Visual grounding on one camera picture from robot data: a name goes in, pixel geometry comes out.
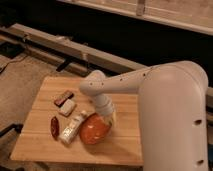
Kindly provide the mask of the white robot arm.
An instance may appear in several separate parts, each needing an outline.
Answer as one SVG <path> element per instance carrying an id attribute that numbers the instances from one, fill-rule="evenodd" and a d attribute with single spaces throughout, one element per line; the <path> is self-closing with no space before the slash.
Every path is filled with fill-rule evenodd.
<path id="1" fill-rule="evenodd" d="M 101 115 L 113 111 L 108 93 L 138 95 L 143 171 L 208 171 L 207 88 L 206 72 L 191 61 L 109 78 L 94 71 L 79 86 Z"/>

